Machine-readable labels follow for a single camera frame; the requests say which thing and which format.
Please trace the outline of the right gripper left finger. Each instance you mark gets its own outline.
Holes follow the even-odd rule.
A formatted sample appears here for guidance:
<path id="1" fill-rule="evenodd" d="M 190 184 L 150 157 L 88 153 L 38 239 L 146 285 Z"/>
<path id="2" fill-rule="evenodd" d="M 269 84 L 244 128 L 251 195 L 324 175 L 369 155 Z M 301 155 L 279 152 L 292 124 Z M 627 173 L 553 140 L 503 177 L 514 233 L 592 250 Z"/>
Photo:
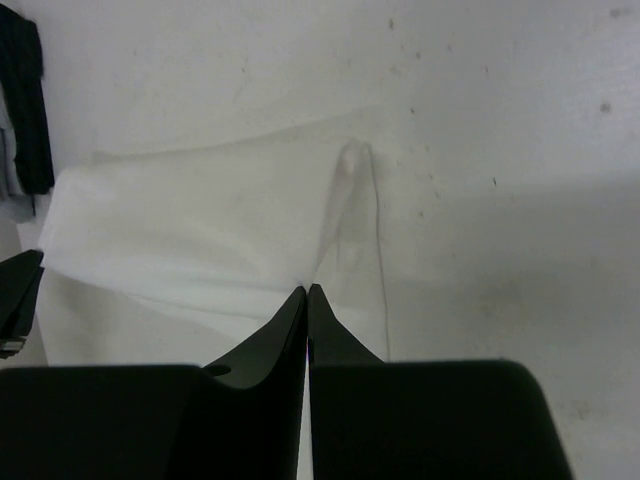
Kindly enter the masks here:
<path id="1" fill-rule="evenodd" d="M 206 365 L 1 373 L 5 479 L 293 479 L 306 293 Z"/>

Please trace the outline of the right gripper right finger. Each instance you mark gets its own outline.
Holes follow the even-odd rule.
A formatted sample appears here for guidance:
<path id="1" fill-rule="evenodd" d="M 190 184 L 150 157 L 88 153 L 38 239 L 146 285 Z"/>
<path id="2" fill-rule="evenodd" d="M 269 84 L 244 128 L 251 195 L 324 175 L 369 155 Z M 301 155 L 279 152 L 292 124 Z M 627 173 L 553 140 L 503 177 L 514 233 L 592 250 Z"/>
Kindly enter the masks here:
<path id="1" fill-rule="evenodd" d="M 308 293 L 318 479 L 568 479 L 542 389 L 508 360 L 387 363 Z"/>

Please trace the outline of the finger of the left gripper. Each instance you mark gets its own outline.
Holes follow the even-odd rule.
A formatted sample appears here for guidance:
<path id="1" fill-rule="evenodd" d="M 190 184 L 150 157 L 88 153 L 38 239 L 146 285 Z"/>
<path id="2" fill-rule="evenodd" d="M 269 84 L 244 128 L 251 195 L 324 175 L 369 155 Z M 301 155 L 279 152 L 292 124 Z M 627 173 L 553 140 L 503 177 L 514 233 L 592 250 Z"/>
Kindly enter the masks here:
<path id="1" fill-rule="evenodd" d="M 35 317 L 44 254 L 27 250 L 1 262 L 1 358 L 19 353 Z"/>

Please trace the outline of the white tank top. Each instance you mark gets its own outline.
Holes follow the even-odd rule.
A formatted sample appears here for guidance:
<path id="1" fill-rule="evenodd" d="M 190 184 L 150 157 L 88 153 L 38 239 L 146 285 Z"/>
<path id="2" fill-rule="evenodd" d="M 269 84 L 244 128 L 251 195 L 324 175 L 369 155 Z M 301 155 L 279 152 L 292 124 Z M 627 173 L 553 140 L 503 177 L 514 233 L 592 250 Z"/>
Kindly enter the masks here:
<path id="1" fill-rule="evenodd" d="M 370 146 L 267 141 L 106 157 L 58 179 L 48 270 L 240 337 L 298 287 L 389 355 Z"/>

